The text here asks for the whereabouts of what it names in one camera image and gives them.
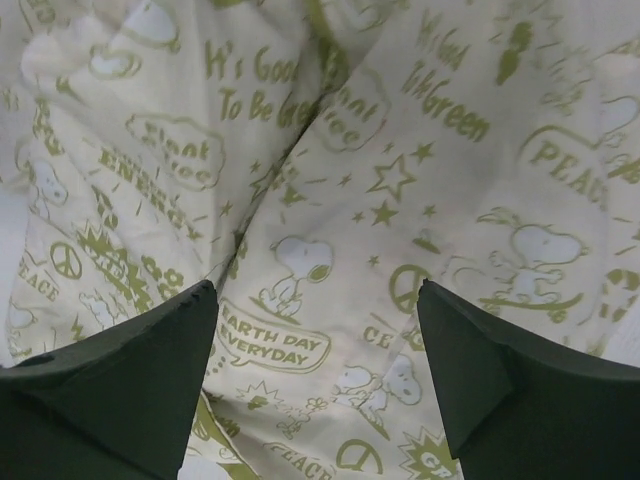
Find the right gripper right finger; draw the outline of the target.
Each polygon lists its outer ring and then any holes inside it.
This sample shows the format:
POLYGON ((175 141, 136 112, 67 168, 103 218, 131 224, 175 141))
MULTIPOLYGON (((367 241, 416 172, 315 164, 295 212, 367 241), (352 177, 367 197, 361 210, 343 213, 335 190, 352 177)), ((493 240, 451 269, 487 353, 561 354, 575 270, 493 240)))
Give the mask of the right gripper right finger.
POLYGON ((638 368, 547 340, 431 280, 417 313, 465 478, 638 478, 638 368))

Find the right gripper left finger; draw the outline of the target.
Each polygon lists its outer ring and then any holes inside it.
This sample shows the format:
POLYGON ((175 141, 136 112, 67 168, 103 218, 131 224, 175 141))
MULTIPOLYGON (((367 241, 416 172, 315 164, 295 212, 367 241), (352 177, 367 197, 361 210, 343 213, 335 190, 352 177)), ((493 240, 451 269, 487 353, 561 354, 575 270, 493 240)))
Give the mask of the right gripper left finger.
POLYGON ((175 479, 216 329, 204 280, 1 371, 4 479, 175 479))

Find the cream green printed jacket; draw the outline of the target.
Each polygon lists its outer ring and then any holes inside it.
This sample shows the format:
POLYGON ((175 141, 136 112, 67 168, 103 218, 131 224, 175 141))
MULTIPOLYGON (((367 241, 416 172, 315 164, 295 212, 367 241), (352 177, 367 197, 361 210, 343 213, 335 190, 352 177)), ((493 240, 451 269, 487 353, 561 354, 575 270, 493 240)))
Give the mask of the cream green printed jacket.
POLYGON ((186 453, 461 479, 424 280, 600 356, 639 317, 635 1, 5 1, 13 366, 219 293, 186 453))

